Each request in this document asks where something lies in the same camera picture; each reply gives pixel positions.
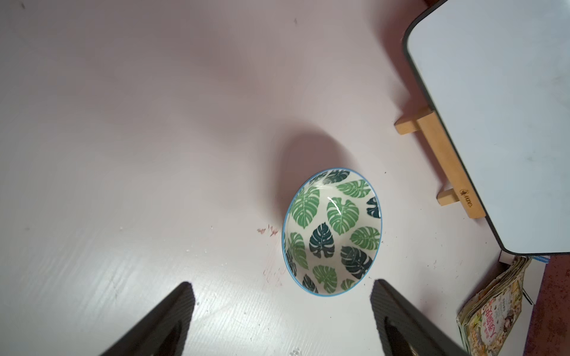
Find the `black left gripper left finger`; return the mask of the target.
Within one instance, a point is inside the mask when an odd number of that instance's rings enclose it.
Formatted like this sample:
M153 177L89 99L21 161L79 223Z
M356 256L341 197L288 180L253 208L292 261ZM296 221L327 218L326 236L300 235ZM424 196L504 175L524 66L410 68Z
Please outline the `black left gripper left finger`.
M103 354L181 356L194 307L192 285L183 282Z

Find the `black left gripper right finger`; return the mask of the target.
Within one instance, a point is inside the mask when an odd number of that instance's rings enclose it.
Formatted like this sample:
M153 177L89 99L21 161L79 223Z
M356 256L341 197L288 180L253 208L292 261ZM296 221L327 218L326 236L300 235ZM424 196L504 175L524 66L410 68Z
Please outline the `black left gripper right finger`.
M370 299L384 354L466 354L386 280L374 282Z

